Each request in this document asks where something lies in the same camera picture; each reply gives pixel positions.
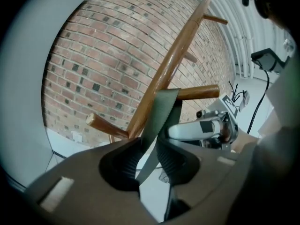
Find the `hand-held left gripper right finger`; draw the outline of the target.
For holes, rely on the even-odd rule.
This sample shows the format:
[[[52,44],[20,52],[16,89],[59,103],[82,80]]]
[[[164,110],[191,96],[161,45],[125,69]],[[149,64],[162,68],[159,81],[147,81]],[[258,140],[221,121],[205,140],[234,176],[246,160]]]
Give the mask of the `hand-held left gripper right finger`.
[[[174,139],[158,139],[157,157],[171,185],[189,183],[200,168],[199,158],[188,149],[189,143]]]

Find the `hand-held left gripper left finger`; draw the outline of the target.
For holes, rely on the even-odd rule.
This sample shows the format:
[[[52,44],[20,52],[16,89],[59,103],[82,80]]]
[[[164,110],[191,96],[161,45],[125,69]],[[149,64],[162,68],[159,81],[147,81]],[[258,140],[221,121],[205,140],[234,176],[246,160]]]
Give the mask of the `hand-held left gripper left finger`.
[[[100,160],[99,172],[113,188],[126,192],[138,192],[139,182],[135,179],[137,165],[142,158],[141,139],[127,139],[106,146]]]

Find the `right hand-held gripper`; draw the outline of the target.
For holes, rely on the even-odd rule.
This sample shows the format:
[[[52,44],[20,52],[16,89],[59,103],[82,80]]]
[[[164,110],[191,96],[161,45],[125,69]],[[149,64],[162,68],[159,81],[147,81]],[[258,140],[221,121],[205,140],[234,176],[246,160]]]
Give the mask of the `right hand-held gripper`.
[[[204,148],[242,150],[250,135],[239,129],[237,114],[238,108],[224,93],[208,109],[198,111],[196,120],[170,126],[167,138]]]

